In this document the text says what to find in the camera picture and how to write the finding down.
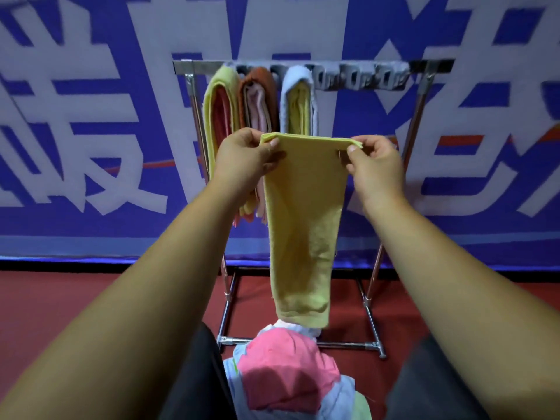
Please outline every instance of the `person's left hand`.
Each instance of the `person's left hand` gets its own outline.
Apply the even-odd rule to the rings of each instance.
[[[276,151],[277,138],[259,146],[262,134],[243,128],[229,135],[218,150],[212,181],[235,190],[240,197],[246,197],[255,189],[259,179],[275,169],[278,161],[286,156],[285,152]]]

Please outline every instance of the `metal rack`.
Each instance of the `metal rack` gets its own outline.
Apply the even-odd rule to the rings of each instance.
[[[421,74],[418,91],[416,96],[416,104],[414,106],[414,113],[410,120],[410,125],[407,132],[407,137],[402,147],[401,154],[404,162],[404,169],[406,171],[410,161],[410,155],[414,148],[416,135],[424,112],[424,105],[426,104],[426,97],[432,86],[434,77],[438,73],[450,73],[453,67],[453,59],[440,59],[440,60],[415,60],[412,62],[376,62],[372,60],[346,60],[341,62],[332,61],[313,61],[313,62],[300,62],[300,61],[286,61],[276,62],[274,60],[262,61],[224,61],[224,60],[174,60],[173,66],[176,75],[184,75],[186,79],[186,89],[189,94],[190,104],[192,106],[192,114],[194,117],[194,124],[197,131],[198,146],[200,150],[200,157],[202,161],[202,170],[204,179],[208,182],[208,150],[206,147],[206,136],[204,133],[203,116],[200,112],[200,98],[198,88],[195,80],[196,75],[212,76],[224,64],[234,68],[238,73],[245,75],[251,68],[256,66],[263,66],[272,72],[278,88],[282,85],[282,80],[288,68],[293,65],[304,65],[312,72],[315,88],[322,91],[338,91],[341,89],[349,89],[355,91],[361,90],[387,90],[399,91],[405,88],[407,80],[411,74]],[[356,279],[358,290],[362,296],[362,302],[371,331],[374,335],[374,342],[322,342],[318,341],[317,345],[320,348],[336,348],[336,349],[368,349],[379,351],[380,358],[385,358],[387,355],[383,349],[383,344],[379,339],[379,335],[375,328],[374,318],[371,313],[371,295],[373,290],[373,283],[379,274],[379,268],[384,256],[385,250],[383,245],[380,244],[375,258],[375,264],[367,287],[364,291],[362,282]],[[226,268],[225,257],[222,257],[220,271],[225,284],[225,297],[226,305],[223,310],[222,321],[220,323],[220,330],[218,331],[217,343],[218,346],[234,346],[250,342],[251,339],[247,338],[234,338],[226,336],[226,328],[228,325],[231,309],[234,303],[234,296],[237,289],[237,270],[228,280],[228,272]]]

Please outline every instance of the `person's right hand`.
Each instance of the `person's right hand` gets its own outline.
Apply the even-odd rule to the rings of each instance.
[[[403,162],[393,144],[382,135],[352,139],[360,141],[363,150],[348,147],[350,163],[346,168],[354,177],[354,189],[368,217],[380,209],[392,209],[395,203],[406,203]]]

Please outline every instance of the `orange-brown towel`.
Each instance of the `orange-brown towel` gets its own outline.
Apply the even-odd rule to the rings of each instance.
[[[247,120],[245,119],[245,90],[244,87],[247,84],[256,82],[264,88],[265,92],[265,101],[267,104],[268,113],[270,116],[270,126],[272,130],[270,132],[278,132],[279,128],[279,120],[278,120],[278,101],[276,97],[276,83],[274,82],[274,77],[272,73],[267,68],[263,68],[262,66],[258,66],[256,68],[251,69],[248,75],[242,80],[241,85],[239,86],[239,120],[241,127],[249,126]]]

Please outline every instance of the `forearm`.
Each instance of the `forearm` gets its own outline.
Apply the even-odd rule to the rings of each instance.
[[[234,198],[210,184],[25,372],[0,418],[157,416],[212,292]]]
[[[557,416],[560,315],[474,259],[406,202],[369,218],[422,317],[490,414]]]

